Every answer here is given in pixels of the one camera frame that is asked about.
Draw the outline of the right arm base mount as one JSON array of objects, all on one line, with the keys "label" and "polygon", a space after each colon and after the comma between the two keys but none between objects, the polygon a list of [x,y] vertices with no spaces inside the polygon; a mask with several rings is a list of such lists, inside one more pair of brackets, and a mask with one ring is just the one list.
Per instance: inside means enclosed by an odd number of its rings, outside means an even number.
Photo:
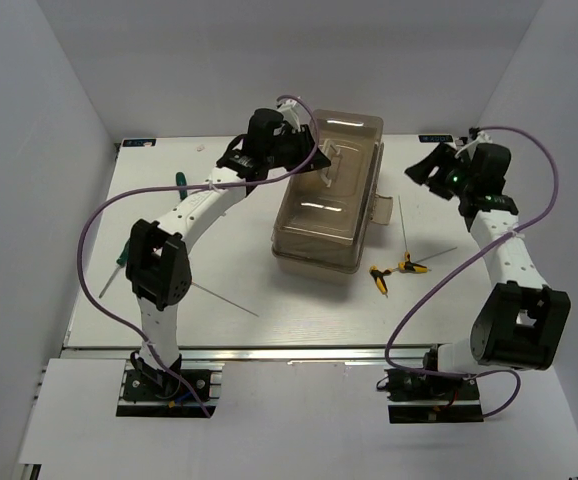
[{"label": "right arm base mount", "polygon": [[475,380],[415,375],[389,369],[376,382],[376,391],[387,395],[391,424],[484,421],[480,392]]}]

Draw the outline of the yellow T-handle hex key short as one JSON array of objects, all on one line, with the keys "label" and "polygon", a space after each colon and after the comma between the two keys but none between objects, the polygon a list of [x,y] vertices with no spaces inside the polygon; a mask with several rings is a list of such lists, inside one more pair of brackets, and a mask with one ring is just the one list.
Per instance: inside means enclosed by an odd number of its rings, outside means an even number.
[{"label": "yellow T-handle hex key short", "polygon": [[393,273],[393,270],[391,268],[379,269],[377,266],[371,266],[369,273],[379,292],[384,297],[387,297],[389,290],[386,283],[386,278]]}]

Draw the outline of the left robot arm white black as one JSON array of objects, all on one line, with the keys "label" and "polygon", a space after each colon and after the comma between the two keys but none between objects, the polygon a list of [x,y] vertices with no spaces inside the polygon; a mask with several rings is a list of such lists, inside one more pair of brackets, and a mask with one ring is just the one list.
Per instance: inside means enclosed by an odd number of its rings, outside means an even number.
[{"label": "left robot arm white black", "polygon": [[157,220],[133,225],[126,276],[146,336],[138,357],[151,368],[145,384],[157,398],[171,398],[180,387],[177,305],[192,283],[193,246],[231,207],[269,184],[270,171],[296,175],[330,167],[317,134],[314,124],[300,122],[292,99],[282,99],[274,109],[259,108],[246,133],[228,145],[194,192]]}]

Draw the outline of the long green-handled screwdriver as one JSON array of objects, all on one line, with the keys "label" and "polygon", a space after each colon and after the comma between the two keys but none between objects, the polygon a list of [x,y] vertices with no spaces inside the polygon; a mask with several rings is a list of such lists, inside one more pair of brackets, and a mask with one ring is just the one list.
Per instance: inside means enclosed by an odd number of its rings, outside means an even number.
[{"label": "long green-handled screwdriver", "polygon": [[184,201],[188,196],[188,191],[186,188],[187,178],[186,178],[185,174],[181,171],[177,172],[175,174],[175,182],[176,182],[176,185],[179,187],[179,189],[178,189],[179,199],[181,201]]}]

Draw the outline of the yellow T-handle hex key angled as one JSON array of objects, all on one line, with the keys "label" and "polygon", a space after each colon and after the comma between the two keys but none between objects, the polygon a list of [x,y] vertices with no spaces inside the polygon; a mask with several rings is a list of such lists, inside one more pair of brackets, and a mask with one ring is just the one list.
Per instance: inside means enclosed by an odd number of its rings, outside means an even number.
[{"label": "yellow T-handle hex key angled", "polygon": [[423,264],[425,261],[428,261],[428,260],[430,260],[430,259],[433,259],[433,258],[442,256],[442,255],[447,254],[447,253],[450,253],[450,252],[452,252],[452,251],[454,251],[454,250],[457,250],[457,248],[458,248],[457,246],[451,247],[451,248],[445,249],[445,250],[443,250],[443,251],[434,253],[434,254],[432,254],[432,255],[428,255],[428,256],[426,256],[426,257],[423,257],[423,258],[420,258],[420,259],[417,259],[417,260],[410,261],[410,263],[411,263],[414,267],[424,267],[424,268],[426,268],[428,271],[430,271],[431,269],[430,269],[429,267],[427,267],[426,265]]}]

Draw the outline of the beige plastic toolbox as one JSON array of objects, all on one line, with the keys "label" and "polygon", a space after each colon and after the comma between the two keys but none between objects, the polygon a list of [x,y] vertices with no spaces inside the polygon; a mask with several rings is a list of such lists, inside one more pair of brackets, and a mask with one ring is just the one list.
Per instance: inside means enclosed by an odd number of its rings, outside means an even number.
[{"label": "beige plastic toolbox", "polygon": [[274,229],[272,254],[286,273],[345,284],[361,264],[371,223],[387,226],[393,199],[378,193],[383,119],[314,112],[330,166],[293,176]]}]

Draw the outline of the yellow T-handle hex key long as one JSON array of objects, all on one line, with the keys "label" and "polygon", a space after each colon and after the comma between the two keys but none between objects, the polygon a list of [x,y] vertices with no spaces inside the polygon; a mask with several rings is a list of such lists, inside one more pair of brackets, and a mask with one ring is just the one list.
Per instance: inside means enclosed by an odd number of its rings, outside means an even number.
[{"label": "yellow T-handle hex key long", "polygon": [[237,308],[237,309],[239,309],[239,310],[241,310],[241,311],[243,311],[243,312],[246,312],[246,313],[248,313],[248,314],[250,314],[250,315],[252,315],[252,316],[254,316],[254,317],[259,317],[259,315],[258,315],[257,313],[255,313],[255,312],[253,312],[252,310],[250,310],[250,309],[248,309],[248,308],[246,308],[246,307],[244,307],[244,306],[242,306],[242,305],[240,305],[240,304],[237,304],[237,303],[235,303],[234,301],[232,301],[232,300],[230,300],[230,299],[228,299],[228,298],[226,298],[226,297],[224,297],[224,296],[222,296],[222,295],[219,295],[218,293],[216,293],[216,292],[214,292],[214,291],[212,291],[212,290],[210,290],[210,289],[208,289],[208,288],[206,288],[206,287],[203,287],[203,286],[201,286],[200,284],[198,284],[198,283],[196,283],[196,282],[192,282],[192,285],[193,285],[195,288],[197,288],[197,289],[199,289],[199,290],[201,290],[201,291],[203,291],[203,292],[205,292],[205,293],[207,293],[207,294],[209,294],[209,295],[212,295],[213,297],[215,297],[215,298],[217,298],[217,299],[219,299],[219,300],[221,300],[221,301],[223,301],[223,302],[225,302],[225,303],[227,303],[227,304],[229,304],[229,305],[231,305],[231,306],[233,306],[233,307],[235,307],[235,308]]}]

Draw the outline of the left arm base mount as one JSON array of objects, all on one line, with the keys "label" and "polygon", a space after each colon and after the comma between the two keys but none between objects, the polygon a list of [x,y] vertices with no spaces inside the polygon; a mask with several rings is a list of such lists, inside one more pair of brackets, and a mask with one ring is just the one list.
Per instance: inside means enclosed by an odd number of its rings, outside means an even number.
[{"label": "left arm base mount", "polygon": [[191,391],[174,379],[164,388],[154,384],[134,367],[127,365],[116,407],[117,417],[208,419],[215,412],[221,394],[222,371],[191,368],[181,371],[194,388],[208,415]]}]

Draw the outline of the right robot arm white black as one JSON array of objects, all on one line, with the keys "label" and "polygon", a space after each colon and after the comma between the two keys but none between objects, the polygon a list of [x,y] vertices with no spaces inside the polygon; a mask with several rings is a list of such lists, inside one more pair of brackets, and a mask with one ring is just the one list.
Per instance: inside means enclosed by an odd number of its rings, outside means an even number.
[{"label": "right robot arm white black", "polygon": [[420,384],[435,399],[455,389],[456,375],[550,368],[571,310],[569,295],[539,273],[520,232],[516,203],[503,192],[511,159],[508,148],[494,143],[464,151],[441,143],[405,171],[431,193],[458,199],[492,285],[470,334],[425,354]]}]

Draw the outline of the short green-handled screwdriver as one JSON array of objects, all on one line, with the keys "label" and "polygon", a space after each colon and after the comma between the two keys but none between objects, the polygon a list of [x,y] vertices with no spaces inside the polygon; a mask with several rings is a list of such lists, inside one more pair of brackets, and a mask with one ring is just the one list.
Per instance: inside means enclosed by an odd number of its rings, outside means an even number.
[{"label": "short green-handled screwdriver", "polygon": [[112,270],[108,280],[106,281],[106,283],[104,284],[103,288],[101,289],[101,291],[98,295],[99,299],[102,299],[104,297],[104,295],[106,294],[109,287],[111,286],[111,284],[113,283],[115,278],[118,276],[120,271],[126,267],[127,260],[128,260],[128,251],[129,251],[129,242],[126,241],[121,253],[118,255],[118,257],[115,260],[113,270]]}]

